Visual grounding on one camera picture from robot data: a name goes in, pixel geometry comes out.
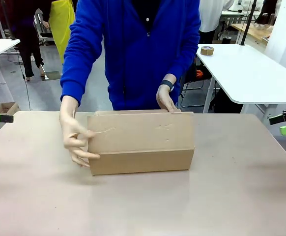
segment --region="gray floor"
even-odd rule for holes
[[[45,62],[45,70],[61,72],[61,63],[55,46],[41,47],[42,58]],[[0,55],[0,68],[4,78],[11,90],[14,100],[20,105],[21,110],[29,110],[26,85],[22,78],[21,69],[18,65],[8,61],[18,61],[15,55]],[[60,108],[61,87],[59,80],[42,82],[39,70],[32,63],[35,77],[27,83],[31,109],[34,111],[58,111]],[[94,112],[112,110],[111,102],[108,99],[108,82],[104,75],[105,57],[104,54],[95,62],[89,76],[86,94],[83,96],[82,105],[79,111]],[[192,84],[191,87],[198,87],[201,82]],[[205,96],[209,81],[204,82],[203,89],[188,91],[184,99],[184,105],[201,105],[205,103]],[[0,88],[0,103],[5,102],[4,94]],[[203,107],[185,108],[184,111],[201,113]],[[286,137],[275,137],[286,150]]]

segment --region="yellow garment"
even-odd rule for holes
[[[61,62],[70,39],[70,25],[75,21],[72,0],[57,0],[51,4],[49,25],[57,46]]]

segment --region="wooden workbench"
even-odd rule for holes
[[[231,26],[239,31],[237,43],[241,43],[241,39],[243,37],[244,31],[246,30],[247,24],[231,24]],[[250,45],[264,53],[267,46],[267,41],[264,40],[263,37],[267,37],[270,34],[270,31],[257,29],[253,24],[251,24],[248,30],[245,44]]]
[[[0,131],[0,236],[286,236],[286,152],[253,115],[195,123],[190,171],[92,177],[57,112],[18,112]]]

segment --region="watch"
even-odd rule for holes
[[[168,81],[168,80],[163,80],[160,85],[167,85],[167,86],[169,87],[169,89],[170,89],[169,92],[172,92],[172,91],[173,91],[174,86],[173,86],[173,84],[172,84],[170,81]]]

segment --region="blue jacket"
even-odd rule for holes
[[[80,104],[104,36],[109,99],[115,110],[158,109],[156,93],[164,76],[177,83],[195,59],[199,43],[199,1],[162,0],[152,30],[146,31],[132,0],[79,0],[64,55],[62,96]]]

